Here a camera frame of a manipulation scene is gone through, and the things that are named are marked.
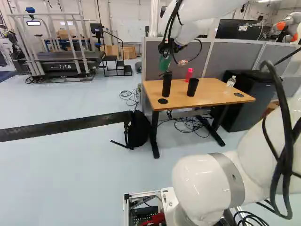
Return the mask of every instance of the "plastic bottle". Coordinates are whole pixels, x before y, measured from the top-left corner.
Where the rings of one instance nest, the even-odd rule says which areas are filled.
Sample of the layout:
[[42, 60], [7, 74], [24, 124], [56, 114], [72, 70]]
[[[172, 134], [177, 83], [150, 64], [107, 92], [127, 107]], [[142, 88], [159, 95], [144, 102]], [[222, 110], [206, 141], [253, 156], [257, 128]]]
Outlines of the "plastic bottle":
[[236, 82], [235, 78], [236, 78], [235, 75], [233, 75], [232, 78], [229, 78], [229, 80], [227, 81], [227, 86], [233, 87]]
[[193, 68], [190, 67], [188, 68], [185, 82], [189, 82], [189, 79], [192, 78], [192, 74], [193, 74]]

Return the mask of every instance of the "cardboard box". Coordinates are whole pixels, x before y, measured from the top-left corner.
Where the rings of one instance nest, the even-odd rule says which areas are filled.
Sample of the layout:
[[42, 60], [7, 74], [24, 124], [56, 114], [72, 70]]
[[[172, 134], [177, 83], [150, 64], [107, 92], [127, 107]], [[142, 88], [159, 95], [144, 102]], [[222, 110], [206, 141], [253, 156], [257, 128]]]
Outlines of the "cardboard box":
[[135, 46], [124, 46], [123, 50], [124, 50], [124, 59], [136, 59], [137, 58]]
[[117, 59], [119, 59], [119, 50], [117, 45], [105, 46], [105, 53], [107, 56], [117, 56]]
[[67, 33], [66, 30], [59, 30], [59, 31], [56, 32], [56, 34], [60, 39], [69, 39], [68, 33]]

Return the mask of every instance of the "gray partition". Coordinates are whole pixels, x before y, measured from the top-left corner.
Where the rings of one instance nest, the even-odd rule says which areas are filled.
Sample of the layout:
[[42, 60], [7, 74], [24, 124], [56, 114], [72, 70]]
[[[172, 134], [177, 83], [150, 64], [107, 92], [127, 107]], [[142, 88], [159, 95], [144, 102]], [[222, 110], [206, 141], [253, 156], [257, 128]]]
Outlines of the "gray partition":
[[[278, 60], [285, 57], [286, 55], [293, 52], [294, 50], [296, 50], [295, 46], [281, 46], [281, 45], [267, 44], [260, 56], [259, 62], [256, 65], [255, 69], [258, 70], [261, 62], [264, 60], [270, 60], [272, 63], [276, 63]], [[290, 60], [291, 59], [289, 58], [284, 62], [276, 65], [276, 70], [279, 76], [283, 75]]]
[[[301, 85], [301, 77], [297, 76], [283, 78], [282, 85], [286, 97], [292, 97]], [[275, 93], [273, 99], [278, 99], [277, 93]]]
[[[158, 80], [161, 71], [159, 70], [160, 54], [158, 52], [158, 44], [160, 41], [146, 42], [146, 70], [145, 80]], [[185, 66], [177, 66], [172, 60], [169, 70], [173, 72], [173, 79], [184, 79], [188, 68], [192, 67], [196, 78], [202, 77], [203, 69], [207, 59], [210, 42], [202, 42], [202, 51], [200, 55], [191, 63]], [[177, 61], [191, 59], [199, 52], [199, 42], [190, 43], [185, 49], [175, 55]]]
[[262, 43], [215, 42], [205, 78], [221, 79], [226, 70], [252, 69]]

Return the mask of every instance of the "black tumbler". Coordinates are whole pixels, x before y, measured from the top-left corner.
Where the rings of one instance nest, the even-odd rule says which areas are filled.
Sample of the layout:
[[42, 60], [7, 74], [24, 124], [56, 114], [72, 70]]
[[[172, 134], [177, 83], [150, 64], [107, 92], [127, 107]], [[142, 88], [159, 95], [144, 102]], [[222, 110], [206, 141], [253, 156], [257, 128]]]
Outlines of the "black tumbler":
[[193, 97], [194, 94], [196, 93], [197, 87], [198, 87], [198, 79], [195, 78], [189, 79], [187, 96]]
[[165, 72], [163, 76], [163, 89], [162, 89], [162, 96], [169, 97], [170, 87], [171, 87], [171, 78], [172, 72]]

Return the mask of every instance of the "gray floor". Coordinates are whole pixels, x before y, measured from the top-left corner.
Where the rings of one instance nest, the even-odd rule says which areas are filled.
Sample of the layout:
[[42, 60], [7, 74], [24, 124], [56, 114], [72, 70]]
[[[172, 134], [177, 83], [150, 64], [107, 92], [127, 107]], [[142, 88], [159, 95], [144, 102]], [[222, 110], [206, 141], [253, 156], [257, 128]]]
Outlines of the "gray floor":
[[[129, 61], [134, 67], [135, 61]], [[28, 85], [17, 76], [0, 83], [0, 128], [72, 119], [132, 109], [119, 98], [141, 76], [93, 82]], [[171, 171], [183, 156], [235, 150], [244, 132], [219, 129], [226, 146], [194, 133], [182, 134], [172, 121], [158, 129], [161, 158], [146, 143], [127, 150], [123, 124], [0, 143], [0, 222], [2, 226], [120, 226], [124, 193], [171, 186]], [[292, 196], [294, 221], [283, 221], [257, 205], [271, 225], [300, 225], [300, 207]]]

